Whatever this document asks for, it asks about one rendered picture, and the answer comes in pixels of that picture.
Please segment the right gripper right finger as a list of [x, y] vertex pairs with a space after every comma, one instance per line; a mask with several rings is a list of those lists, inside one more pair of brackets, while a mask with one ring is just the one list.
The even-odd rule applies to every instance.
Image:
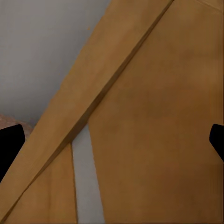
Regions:
[[213, 124], [209, 141], [224, 161], [224, 126]]

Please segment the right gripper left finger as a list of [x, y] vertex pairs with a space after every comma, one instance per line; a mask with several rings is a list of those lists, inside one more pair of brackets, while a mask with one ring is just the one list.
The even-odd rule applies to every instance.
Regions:
[[25, 133], [18, 124], [0, 130], [0, 183], [25, 143]]

